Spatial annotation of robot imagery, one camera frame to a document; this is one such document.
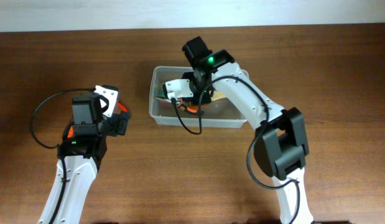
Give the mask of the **orange black long-nose pliers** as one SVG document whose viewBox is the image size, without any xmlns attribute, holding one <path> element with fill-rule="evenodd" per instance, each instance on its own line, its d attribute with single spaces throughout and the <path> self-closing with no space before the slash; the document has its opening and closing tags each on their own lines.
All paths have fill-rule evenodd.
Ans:
<svg viewBox="0 0 385 224">
<path fill-rule="evenodd" d="M 204 115 L 205 114 L 205 112 L 203 110 L 199 111 L 197 106 L 187 106 L 183 103 L 177 103 L 176 107 L 179 110 L 182 110 L 182 111 L 184 111 L 188 114 L 192 114 L 192 115 L 199 115 L 199 114 Z"/>
</svg>

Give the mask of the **orange perforated cylinder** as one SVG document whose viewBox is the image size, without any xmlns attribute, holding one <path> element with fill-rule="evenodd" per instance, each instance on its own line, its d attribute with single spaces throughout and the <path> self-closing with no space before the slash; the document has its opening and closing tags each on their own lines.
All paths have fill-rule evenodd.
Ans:
<svg viewBox="0 0 385 224">
<path fill-rule="evenodd" d="M 68 134 L 67 134 L 67 139 L 72 138 L 73 135 L 74 135 L 73 126 L 70 126 L 70 129 L 69 129 Z"/>
</svg>

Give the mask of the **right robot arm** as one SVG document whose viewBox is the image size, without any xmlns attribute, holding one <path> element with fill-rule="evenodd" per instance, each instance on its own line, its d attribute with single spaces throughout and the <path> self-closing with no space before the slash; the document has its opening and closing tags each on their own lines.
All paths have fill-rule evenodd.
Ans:
<svg viewBox="0 0 385 224">
<path fill-rule="evenodd" d="M 213 52 L 201 37 L 187 41 L 182 52 L 194 71 L 193 92 L 200 98 L 206 91 L 224 94 L 254 129 L 247 169 L 260 187 L 276 191 L 281 223 L 313 223 L 304 186 L 309 149 L 303 114 L 272 101 L 226 50 Z"/>
</svg>

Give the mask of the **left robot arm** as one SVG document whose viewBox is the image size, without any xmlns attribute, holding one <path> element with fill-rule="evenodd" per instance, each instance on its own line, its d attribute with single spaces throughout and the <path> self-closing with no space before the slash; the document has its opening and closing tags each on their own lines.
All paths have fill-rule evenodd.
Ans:
<svg viewBox="0 0 385 224">
<path fill-rule="evenodd" d="M 79 223 L 88 191 L 107 151 L 106 138 L 124 136 L 130 115 L 114 113 L 118 92 L 95 90 L 72 98 L 73 118 L 55 146 L 57 170 L 39 223 Z"/>
</svg>

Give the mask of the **orange scraper wooden handle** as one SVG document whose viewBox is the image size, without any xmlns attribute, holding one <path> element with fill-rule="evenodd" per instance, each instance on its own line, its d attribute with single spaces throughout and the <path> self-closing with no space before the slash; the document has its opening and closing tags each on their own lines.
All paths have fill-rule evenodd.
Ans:
<svg viewBox="0 0 385 224">
<path fill-rule="evenodd" d="M 213 96 L 211 97 L 211 101 L 212 102 L 223 100 L 223 99 L 227 99 L 227 97 L 226 97 L 226 95 L 224 93 L 219 92 L 219 91 L 215 91 Z"/>
</svg>

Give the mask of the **small orange-handled cutters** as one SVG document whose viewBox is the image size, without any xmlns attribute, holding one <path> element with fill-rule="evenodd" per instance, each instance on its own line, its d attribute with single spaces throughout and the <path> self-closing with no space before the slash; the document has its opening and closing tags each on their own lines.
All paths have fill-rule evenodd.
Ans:
<svg viewBox="0 0 385 224">
<path fill-rule="evenodd" d="M 119 106 L 119 108 L 122 110 L 122 111 L 124 111 L 124 112 L 128 112 L 128 109 L 118 100 L 117 102 L 116 102 L 116 104 Z"/>
</svg>

